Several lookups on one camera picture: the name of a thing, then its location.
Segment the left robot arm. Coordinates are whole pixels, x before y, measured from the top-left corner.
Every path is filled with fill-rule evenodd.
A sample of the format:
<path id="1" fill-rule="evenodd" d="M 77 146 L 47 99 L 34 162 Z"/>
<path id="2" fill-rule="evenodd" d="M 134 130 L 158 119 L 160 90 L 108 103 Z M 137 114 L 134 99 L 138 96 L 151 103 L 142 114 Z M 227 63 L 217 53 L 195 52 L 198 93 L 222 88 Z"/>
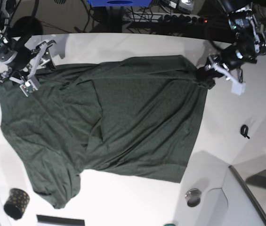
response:
<path id="1" fill-rule="evenodd" d="M 225 16 L 217 17 L 126 12 L 122 18 L 111 20 L 111 29 L 147 29 L 159 34 L 182 34 L 184 37 L 206 39 L 216 50 L 206 64 L 196 72 L 197 81 L 213 81 L 225 77 L 231 81 L 231 92 L 241 95 L 246 83 L 242 65 L 256 64 L 257 56 L 266 54 L 266 36 L 257 22 L 250 2 L 221 0 Z"/>

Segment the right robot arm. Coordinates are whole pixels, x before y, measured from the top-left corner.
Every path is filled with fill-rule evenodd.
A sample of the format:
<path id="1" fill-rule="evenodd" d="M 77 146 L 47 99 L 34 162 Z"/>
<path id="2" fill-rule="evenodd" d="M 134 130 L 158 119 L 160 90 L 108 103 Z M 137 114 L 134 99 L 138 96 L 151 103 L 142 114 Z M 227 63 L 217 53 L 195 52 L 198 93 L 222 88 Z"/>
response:
<path id="1" fill-rule="evenodd" d="M 34 2 L 30 16 L 12 24 L 20 3 L 16 0 L 0 0 L 0 62 L 8 67 L 0 74 L 0 82 L 13 80 L 24 83 L 36 74 L 39 66 L 51 72 L 56 69 L 49 52 L 49 48 L 55 44 L 54 40 L 44 41 L 34 49 L 26 47 L 32 36 L 43 33 L 41 23 L 36 19 L 39 1 Z"/>

